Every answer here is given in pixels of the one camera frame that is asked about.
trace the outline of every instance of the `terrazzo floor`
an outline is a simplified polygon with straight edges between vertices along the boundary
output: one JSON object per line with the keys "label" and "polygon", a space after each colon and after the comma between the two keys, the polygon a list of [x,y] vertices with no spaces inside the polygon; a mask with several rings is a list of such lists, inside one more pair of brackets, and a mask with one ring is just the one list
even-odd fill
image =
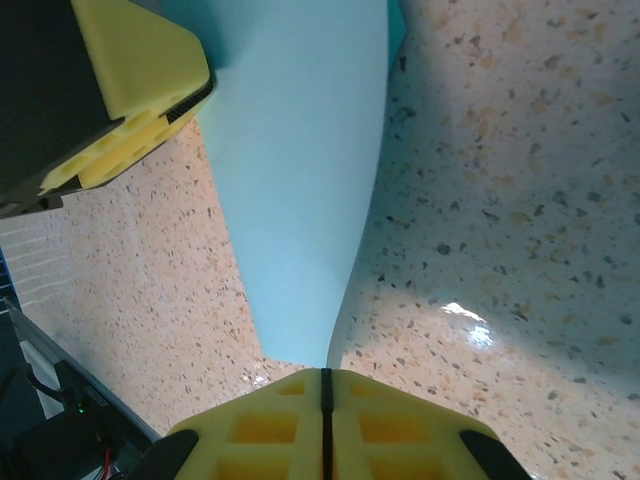
{"label": "terrazzo floor", "polygon": [[[640,8],[403,7],[342,366],[537,478],[640,478]],[[299,368],[260,355],[195,122],[0,246],[25,313],[160,432]]]}

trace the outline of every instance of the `light blue plastic sheet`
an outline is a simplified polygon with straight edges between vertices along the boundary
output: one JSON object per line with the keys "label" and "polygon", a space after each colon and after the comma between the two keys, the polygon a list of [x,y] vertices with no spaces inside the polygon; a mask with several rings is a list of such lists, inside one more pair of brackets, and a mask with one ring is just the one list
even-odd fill
{"label": "light blue plastic sheet", "polygon": [[218,87],[198,116],[266,356],[322,367],[382,137],[385,0],[163,0]]}

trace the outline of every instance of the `speckled floor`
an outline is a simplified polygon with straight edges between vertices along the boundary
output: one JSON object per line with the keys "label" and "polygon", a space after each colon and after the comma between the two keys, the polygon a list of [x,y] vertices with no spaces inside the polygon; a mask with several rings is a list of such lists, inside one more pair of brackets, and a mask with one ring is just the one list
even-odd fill
{"label": "speckled floor", "polygon": [[[640,8],[404,7],[343,367],[539,478],[640,478]],[[0,246],[25,312],[161,432],[298,368],[260,356],[195,123]]]}

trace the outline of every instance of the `red wire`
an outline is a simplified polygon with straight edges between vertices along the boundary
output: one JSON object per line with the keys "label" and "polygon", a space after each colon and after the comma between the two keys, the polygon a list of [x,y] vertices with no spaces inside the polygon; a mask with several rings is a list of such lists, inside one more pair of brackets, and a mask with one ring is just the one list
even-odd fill
{"label": "red wire", "polygon": [[111,469],[111,449],[107,448],[107,454],[104,456],[104,472],[102,472],[102,477],[100,477],[100,480],[107,480],[107,476],[109,475],[110,469]]}

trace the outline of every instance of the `yellow foam grid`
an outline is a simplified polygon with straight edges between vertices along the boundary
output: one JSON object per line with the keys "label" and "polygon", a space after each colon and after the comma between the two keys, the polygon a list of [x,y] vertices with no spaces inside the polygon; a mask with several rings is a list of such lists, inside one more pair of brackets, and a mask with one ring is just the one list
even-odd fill
{"label": "yellow foam grid", "polygon": [[320,371],[302,370],[176,425],[199,440],[176,480],[320,480]]}
{"label": "yellow foam grid", "polygon": [[78,176],[83,188],[122,173],[191,119],[161,115],[209,79],[202,46],[187,30],[128,0],[71,0],[109,118],[124,122],[49,172],[41,195]]}
{"label": "yellow foam grid", "polygon": [[335,480],[485,480],[458,433],[486,425],[353,372],[334,370]]}

